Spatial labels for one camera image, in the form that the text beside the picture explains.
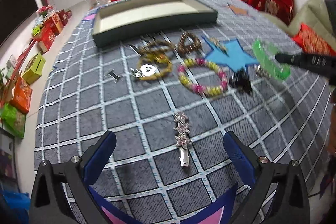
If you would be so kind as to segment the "beige bow hair clip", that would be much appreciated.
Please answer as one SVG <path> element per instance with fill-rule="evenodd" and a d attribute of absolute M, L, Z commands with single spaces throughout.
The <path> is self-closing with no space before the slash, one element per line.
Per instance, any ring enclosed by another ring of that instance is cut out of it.
<path fill-rule="evenodd" d="M 217 49 L 221 50 L 225 55 L 228 55 L 227 48 L 219 41 L 219 39 L 211 37 L 210 41 L 217 47 Z"/>

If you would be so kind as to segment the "silver rhinestone hair clip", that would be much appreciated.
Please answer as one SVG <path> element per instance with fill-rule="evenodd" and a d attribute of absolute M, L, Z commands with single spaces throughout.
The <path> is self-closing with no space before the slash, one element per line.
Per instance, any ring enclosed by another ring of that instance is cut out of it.
<path fill-rule="evenodd" d="M 174 114 L 174 121 L 175 145 L 179 149 L 180 165 L 182 168 L 189 168 L 189 144 L 191 143 L 189 138 L 189 119 L 184 112 L 179 112 Z"/>

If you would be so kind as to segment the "orange gift box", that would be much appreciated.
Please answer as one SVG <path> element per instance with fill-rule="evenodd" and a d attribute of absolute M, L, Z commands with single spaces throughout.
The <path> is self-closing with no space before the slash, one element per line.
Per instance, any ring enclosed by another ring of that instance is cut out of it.
<path fill-rule="evenodd" d="M 9 104 L 14 106 L 21 113 L 27 114 L 30 111 L 32 93 L 33 90 L 30 85 L 19 76 L 9 90 Z"/>

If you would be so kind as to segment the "green gift box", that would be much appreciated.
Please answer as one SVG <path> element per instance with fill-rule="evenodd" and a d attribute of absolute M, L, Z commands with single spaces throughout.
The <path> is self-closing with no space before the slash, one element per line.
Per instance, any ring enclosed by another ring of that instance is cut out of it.
<path fill-rule="evenodd" d="M 22 74 L 22 79 L 29 85 L 34 83 L 42 76 L 45 62 L 45 58 L 40 53 L 34 55 L 27 64 L 26 69 Z"/>

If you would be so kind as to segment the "red gift box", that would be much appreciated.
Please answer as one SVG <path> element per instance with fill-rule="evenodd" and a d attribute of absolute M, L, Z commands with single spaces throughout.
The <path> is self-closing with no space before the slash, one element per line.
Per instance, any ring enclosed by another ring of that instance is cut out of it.
<path fill-rule="evenodd" d="M 49 26 L 43 27 L 41 30 L 40 40 L 38 41 L 39 47 L 43 53 L 50 50 L 55 41 L 55 34 Z"/>

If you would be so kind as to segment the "black claw hair clip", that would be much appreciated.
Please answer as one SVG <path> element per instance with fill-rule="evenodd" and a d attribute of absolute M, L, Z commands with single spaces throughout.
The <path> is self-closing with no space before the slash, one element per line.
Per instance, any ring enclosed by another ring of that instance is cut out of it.
<path fill-rule="evenodd" d="M 232 88 L 242 90 L 248 95 L 252 93 L 251 82 L 247 72 L 243 68 L 233 74 L 233 76 L 229 79 L 229 84 Z"/>

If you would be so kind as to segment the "beige green sofa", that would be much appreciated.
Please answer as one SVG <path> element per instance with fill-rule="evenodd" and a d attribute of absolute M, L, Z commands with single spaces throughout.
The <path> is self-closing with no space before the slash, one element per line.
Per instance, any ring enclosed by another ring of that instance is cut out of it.
<path fill-rule="evenodd" d="M 306 24 L 335 51 L 335 34 L 324 0 L 307 0 L 289 25 L 274 15 L 266 12 L 261 14 L 291 37 L 297 34 L 302 23 Z"/>

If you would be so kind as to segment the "small black hair pin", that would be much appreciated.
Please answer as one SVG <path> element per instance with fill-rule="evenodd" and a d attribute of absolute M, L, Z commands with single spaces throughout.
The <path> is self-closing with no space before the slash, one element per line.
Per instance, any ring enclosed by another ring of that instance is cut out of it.
<path fill-rule="evenodd" d="M 120 76 L 120 75 L 118 75 L 114 72 L 114 69 L 107 72 L 105 76 L 112 79 L 115 83 L 119 82 L 120 79 L 122 78 L 122 76 Z"/>

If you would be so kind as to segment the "grey grid tablecloth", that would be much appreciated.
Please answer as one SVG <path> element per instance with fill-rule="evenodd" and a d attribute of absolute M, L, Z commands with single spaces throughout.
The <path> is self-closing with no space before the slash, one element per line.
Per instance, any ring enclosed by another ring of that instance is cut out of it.
<path fill-rule="evenodd" d="M 111 130 L 116 147 L 92 188 L 142 223 L 177 223 L 237 187 L 249 192 L 223 146 L 234 132 L 272 162 L 299 162 L 311 189 L 328 160 L 330 88 L 298 68 L 256 74 L 252 45 L 299 47 L 238 0 L 198 0 L 215 24 L 145 34 L 98 49 L 83 19 L 56 57 L 42 94 L 34 160 L 67 162 Z"/>

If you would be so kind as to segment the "dark green jewelry tray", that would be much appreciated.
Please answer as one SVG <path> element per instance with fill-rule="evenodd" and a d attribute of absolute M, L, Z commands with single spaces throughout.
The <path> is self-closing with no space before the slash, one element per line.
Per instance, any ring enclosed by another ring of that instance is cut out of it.
<path fill-rule="evenodd" d="M 104 48 L 135 36 L 216 23 L 217 18 L 218 11 L 199 0 L 119 0 L 97 10 L 91 35 Z"/>

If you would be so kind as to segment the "green snack bag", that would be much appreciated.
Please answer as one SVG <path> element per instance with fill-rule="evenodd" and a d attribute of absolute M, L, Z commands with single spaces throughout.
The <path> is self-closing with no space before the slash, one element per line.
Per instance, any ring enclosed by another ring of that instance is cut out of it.
<path fill-rule="evenodd" d="M 16 138 L 23 139 L 25 135 L 26 116 L 11 104 L 4 104 L 1 108 L 1 121 L 6 130 Z"/>

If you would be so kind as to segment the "red embroidered cushion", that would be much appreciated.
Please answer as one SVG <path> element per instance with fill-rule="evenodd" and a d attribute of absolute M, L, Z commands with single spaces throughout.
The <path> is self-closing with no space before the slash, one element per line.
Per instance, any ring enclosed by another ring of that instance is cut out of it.
<path fill-rule="evenodd" d="M 302 23 L 293 41 L 304 53 L 335 57 L 335 50 L 308 25 Z"/>

